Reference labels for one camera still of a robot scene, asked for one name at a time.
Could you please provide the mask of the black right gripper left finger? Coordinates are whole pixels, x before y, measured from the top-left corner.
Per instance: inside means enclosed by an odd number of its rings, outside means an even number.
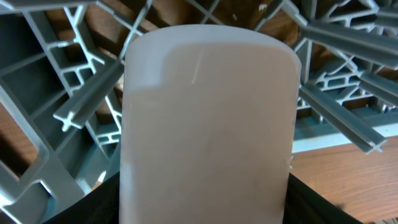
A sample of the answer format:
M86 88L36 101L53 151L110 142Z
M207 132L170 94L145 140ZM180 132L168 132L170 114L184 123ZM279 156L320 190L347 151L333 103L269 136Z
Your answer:
M118 224L119 172L45 224Z

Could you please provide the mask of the pink plastic cup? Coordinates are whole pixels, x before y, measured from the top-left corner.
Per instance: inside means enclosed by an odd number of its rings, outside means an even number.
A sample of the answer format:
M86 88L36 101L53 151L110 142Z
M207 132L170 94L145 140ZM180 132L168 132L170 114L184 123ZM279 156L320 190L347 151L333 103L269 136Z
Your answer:
M184 25L126 51L121 223L281 223L301 64L247 29Z

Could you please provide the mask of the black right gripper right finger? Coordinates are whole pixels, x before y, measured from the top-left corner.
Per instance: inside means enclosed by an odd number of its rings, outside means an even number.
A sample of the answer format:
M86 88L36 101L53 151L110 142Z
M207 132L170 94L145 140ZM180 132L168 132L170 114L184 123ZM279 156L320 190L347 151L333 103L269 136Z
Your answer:
M363 224L289 174L283 224Z

